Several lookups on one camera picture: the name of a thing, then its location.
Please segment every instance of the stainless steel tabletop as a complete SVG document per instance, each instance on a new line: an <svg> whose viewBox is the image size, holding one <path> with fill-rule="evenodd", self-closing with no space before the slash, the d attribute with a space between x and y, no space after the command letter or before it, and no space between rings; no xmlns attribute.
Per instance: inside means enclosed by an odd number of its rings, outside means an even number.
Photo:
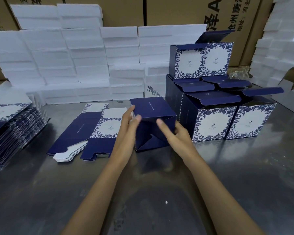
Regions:
<svg viewBox="0 0 294 235"><path fill-rule="evenodd" d="M109 102L127 107L129 101ZM47 105L46 128L0 171L0 234L58 234L107 158L57 163L46 152L85 103ZM267 234L294 235L294 113L277 105L254 138L196 143L229 192ZM170 147L133 153L102 234L215 234L196 184Z"/></svg>

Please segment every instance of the person's left hand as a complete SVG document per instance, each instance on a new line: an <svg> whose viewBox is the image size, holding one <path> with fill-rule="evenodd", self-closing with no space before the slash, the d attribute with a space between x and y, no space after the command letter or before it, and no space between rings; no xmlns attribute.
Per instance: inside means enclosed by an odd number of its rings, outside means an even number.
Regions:
<svg viewBox="0 0 294 235"><path fill-rule="evenodd" d="M119 133L115 140L113 151L109 160L119 163L121 166L125 166L132 155L135 144L136 129L142 119L140 115L136 115L136 117L132 120L131 113L134 109L135 106L132 105L123 114Z"/></svg>

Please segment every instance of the person's left arm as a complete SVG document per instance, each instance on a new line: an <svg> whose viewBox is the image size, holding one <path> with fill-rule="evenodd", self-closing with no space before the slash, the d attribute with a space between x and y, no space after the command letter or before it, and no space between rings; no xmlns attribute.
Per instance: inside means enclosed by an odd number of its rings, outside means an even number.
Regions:
<svg viewBox="0 0 294 235"><path fill-rule="evenodd" d="M131 106L124 114L113 151L105 168L64 228L62 235L96 235L100 233L118 178L131 157L135 133L141 121L137 115L131 123Z"/></svg>

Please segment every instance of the hand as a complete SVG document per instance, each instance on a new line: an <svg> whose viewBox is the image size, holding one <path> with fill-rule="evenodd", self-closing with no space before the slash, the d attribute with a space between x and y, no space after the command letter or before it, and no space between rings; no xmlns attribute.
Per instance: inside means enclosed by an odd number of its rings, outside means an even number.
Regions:
<svg viewBox="0 0 294 235"><path fill-rule="evenodd" d="M135 109L132 105L122 116L121 126L110 156L112 162L125 166L132 155L135 144L136 129L142 119L140 115L132 120L131 113Z"/></svg>
<svg viewBox="0 0 294 235"><path fill-rule="evenodd" d="M173 150L179 154L183 160L186 159L186 157L198 154L188 131L178 121L175 121L175 134L171 132L169 127L161 119L157 119L157 125L167 138Z"/></svg>

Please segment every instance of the blue box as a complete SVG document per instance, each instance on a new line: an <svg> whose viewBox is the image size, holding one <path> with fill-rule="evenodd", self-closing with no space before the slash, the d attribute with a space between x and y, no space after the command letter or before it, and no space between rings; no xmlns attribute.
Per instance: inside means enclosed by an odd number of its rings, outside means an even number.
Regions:
<svg viewBox="0 0 294 235"><path fill-rule="evenodd" d="M276 103L263 95L283 93L281 87L244 88L227 91L242 98L226 139L255 137L259 134Z"/></svg>
<svg viewBox="0 0 294 235"><path fill-rule="evenodd" d="M203 85L183 88L167 76L165 99L177 113L178 121L188 130L193 142L223 139L241 97L213 91L212 83L198 82Z"/></svg>
<svg viewBox="0 0 294 235"><path fill-rule="evenodd" d="M234 43L220 41L231 32L204 32L194 44L171 45L169 75L173 79L226 75Z"/></svg>
<svg viewBox="0 0 294 235"><path fill-rule="evenodd" d="M136 130L136 151L168 146L165 135L156 124L162 119L171 131L175 129L176 113L162 97L130 99L135 105L134 115L141 115L142 120Z"/></svg>

